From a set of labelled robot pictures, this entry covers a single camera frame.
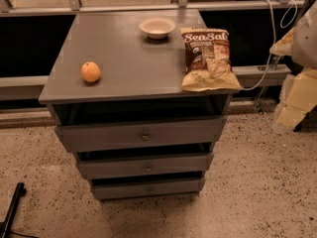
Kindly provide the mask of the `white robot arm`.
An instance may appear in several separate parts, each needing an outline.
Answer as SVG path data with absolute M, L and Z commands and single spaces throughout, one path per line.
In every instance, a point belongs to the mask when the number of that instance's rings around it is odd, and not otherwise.
M 285 78 L 274 111 L 273 130 L 287 133 L 317 107 L 317 1 L 269 51 L 290 57 L 295 70 Z

